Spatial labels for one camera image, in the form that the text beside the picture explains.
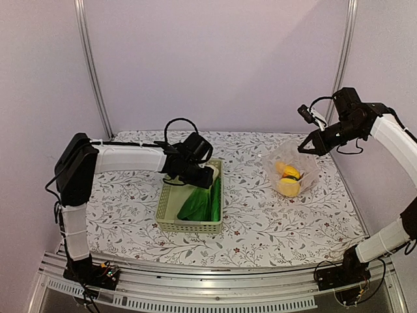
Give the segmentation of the yellow lemon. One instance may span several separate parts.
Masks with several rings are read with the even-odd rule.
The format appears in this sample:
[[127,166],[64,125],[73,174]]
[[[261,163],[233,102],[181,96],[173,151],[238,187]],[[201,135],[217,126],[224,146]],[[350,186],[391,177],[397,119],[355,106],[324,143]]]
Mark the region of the yellow lemon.
[[300,179],[300,172],[293,166],[286,165],[282,177],[293,177],[295,180]]
[[287,177],[281,178],[277,183],[277,191],[285,197],[296,197],[300,193],[300,183]]

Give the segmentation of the clear zip top bag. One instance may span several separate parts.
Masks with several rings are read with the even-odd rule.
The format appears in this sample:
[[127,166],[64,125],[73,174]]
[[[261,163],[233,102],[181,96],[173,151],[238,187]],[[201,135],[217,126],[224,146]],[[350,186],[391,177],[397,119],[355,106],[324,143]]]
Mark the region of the clear zip top bag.
[[313,155],[298,152],[298,140],[287,140],[261,157],[274,190],[295,198],[319,183],[319,168]]

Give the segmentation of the bright green cucumber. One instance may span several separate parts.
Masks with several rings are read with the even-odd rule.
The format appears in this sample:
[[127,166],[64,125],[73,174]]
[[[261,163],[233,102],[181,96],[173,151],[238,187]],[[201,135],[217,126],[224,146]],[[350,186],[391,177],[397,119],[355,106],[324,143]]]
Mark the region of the bright green cucumber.
[[221,217],[221,187],[221,180],[217,177],[211,190],[211,221],[213,222],[219,222]]

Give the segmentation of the green white bok choy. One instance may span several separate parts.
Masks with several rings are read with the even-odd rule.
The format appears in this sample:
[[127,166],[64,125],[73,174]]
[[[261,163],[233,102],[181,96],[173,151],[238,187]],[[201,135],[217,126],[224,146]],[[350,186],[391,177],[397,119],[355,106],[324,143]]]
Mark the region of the green white bok choy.
[[[208,165],[213,172],[213,183],[217,177],[220,177],[219,169],[212,165]],[[211,190],[212,185],[208,188],[197,187],[186,199],[180,211],[177,214],[179,220],[193,222],[212,222],[211,221]]]

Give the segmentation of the yellow orange mango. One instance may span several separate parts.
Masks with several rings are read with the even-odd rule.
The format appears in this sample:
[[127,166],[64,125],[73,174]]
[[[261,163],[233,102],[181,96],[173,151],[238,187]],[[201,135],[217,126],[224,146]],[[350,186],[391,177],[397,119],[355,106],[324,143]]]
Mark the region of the yellow orange mango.
[[286,167],[286,163],[282,162],[282,161],[277,161],[275,163],[275,167],[276,167],[276,171],[282,175],[285,171],[285,167]]

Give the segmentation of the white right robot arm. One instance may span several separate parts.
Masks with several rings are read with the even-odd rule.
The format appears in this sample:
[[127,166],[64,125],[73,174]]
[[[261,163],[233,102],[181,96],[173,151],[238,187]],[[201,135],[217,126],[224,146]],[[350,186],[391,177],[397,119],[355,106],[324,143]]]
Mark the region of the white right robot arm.
[[[379,142],[416,183],[416,140],[393,109],[381,103],[356,102],[343,107],[339,122],[311,132],[298,146],[299,153],[323,156],[351,140],[371,136]],[[362,265],[416,240],[416,200],[399,218],[353,248],[337,271],[342,284],[351,284],[362,274]]]

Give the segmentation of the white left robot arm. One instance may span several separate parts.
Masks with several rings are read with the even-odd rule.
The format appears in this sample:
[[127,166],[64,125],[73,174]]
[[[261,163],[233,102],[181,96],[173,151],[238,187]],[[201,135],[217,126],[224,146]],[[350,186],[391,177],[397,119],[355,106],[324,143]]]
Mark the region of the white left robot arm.
[[178,179],[185,185],[209,188],[214,170],[206,165],[213,146],[197,132],[183,142],[104,142],[77,133],[57,162],[54,181],[59,197],[57,220],[61,223],[72,273],[83,283],[97,276],[87,242],[86,209],[96,174],[111,171],[152,171]]

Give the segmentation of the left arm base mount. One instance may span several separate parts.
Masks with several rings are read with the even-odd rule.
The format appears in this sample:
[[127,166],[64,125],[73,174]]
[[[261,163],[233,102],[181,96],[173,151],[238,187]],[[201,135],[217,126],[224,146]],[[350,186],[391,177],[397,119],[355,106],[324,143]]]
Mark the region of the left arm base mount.
[[91,256],[80,261],[68,259],[63,277],[83,286],[116,290],[119,283],[120,267],[111,265],[108,261],[95,265]]

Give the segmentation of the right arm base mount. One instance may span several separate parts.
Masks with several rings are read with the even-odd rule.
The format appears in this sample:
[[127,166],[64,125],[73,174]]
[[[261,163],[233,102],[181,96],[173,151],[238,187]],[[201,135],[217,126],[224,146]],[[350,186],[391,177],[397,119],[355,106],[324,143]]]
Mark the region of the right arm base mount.
[[340,288],[336,300],[344,306],[357,305],[369,287],[371,278],[369,263],[361,263],[356,248],[351,247],[343,254],[341,265],[329,262],[331,267],[316,266],[313,278],[320,291]]

